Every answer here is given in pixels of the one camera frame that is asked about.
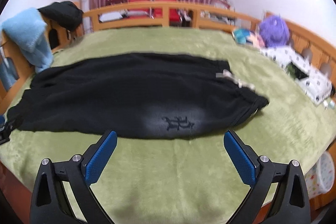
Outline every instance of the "teal fabric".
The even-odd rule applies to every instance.
[[[333,110],[315,107],[275,63],[252,48],[236,45],[230,34],[220,31],[172,27],[99,31],[56,53],[53,66],[134,51],[228,59],[238,78],[253,83],[256,92],[270,100],[267,107],[234,130],[258,155],[267,155],[274,162],[296,159],[305,173],[335,137]],[[12,105],[18,103],[23,89]],[[225,131],[223,128],[194,140],[119,138],[91,189],[118,224],[225,223],[249,190],[223,147]],[[32,190],[43,158],[69,160],[98,139],[78,132],[15,130],[11,141],[0,147],[0,158]],[[81,217],[68,183],[66,190],[76,215]],[[274,191],[275,185],[266,202]]]

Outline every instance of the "white plastic basket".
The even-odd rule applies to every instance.
[[[309,199],[329,192],[335,181],[335,166],[331,155],[324,152],[304,177]]]

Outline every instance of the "embroidered logo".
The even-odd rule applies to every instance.
[[[193,122],[188,121],[187,116],[185,116],[185,119],[182,119],[182,117],[174,117],[174,119],[170,119],[168,117],[163,117],[162,118],[164,121],[168,123],[167,131],[169,129],[174,129],[180,130],[180,128],[193,128],[194,124]]]

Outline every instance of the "wooden bed frame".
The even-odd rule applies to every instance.
[[[162,18],[132,18],[132,19],[122,19],[110,22],[99,22],[99,15],[112,11],[119,10],[134,10],[134,9],[162,9]],[[110,28],[123,28],[123,27],[135,27],[135,26],[163,26],[169,27],[169,9],[183,9],[186,11],[191,11],[193,18],[190,23],[192,28],[201,29],[216,29],[222,30],[224,32],[231,33],[236,26],[228,25],[221,22],[211,21],[208,18],[201,17],[201,11],[207,11],[210,13],[223,15],[230,18],[240,19],[247,22],[250,30],[256,30],[257,24],[260,22],[259,19],[250,17],[245,14],[233,12],[230,10],[224,10],[216,8],[214,6],[188,3],[188,2],[167,2],[167,1],[140,1],[133,3],[123,3],[117,5],[106,6],[99,9],[90,10],[85,12],[83,17],[90,17],[93,31],[100,31]],[[272,13],[267,12],[265,16],[269,16]],[[60,45],[53,51],[60,48],[68,46],[75,36],[80,36],[82,34],[82,26],[80,26],[75,33],[68,38],[67,31],[58,25],[54,21],[50,21],[48,18],[43,18],[48,24],[45,35],[48,40],[48,32],[51,26],[58,31]],[[319,37],[317,34],[305,29],[304,27],[295,24],[291,21],[286,20],[287,26],[290,29],[291,38],[295,44],[295,50],[299,53],[302,52],[304,48],[310,48],[313,52],[312,65],[320,68],[322,63],[329,63],[332,68],[331,81],[336,86],[336,48],[329,44],[326,40]],[[19,79],[18,81],[8,90],[4,89],[3,84],[0,81],[0,113],[5,113],[16,93],[25,83],[28,77],[30,77],[34,68],[29,64],[29,62],[24,58],[18,46],[4,33],[1,33],[2,42],[1,46],[4,49],[6,57],[10,57],[16,67]],[[336,162],[336,145],[331,147],[335,150],[334,161]],[[329,193],[326,200],[322,200],[321,196],[311,200],[311,207],[317,209],[332,199],[336,198],[336,185],[334,185],[333,190]]]

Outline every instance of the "red chair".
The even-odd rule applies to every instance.
[[[128,2],[135,2],[135,1],[146,1],[146,0],[128,0]],[[132,11],[144,11],[148,13],[148,15],[142,15],[142,16],[129,16],[128,18],[144,18],[144,17],[149,17],[149,9],[132,9]]]
[[[154,9],[154,17],[162,17],[162,9]],[[177,10],[175,9],[169,10],[169,21],[174,23],[176,22],[181,23],[181,17],[178,14]]]

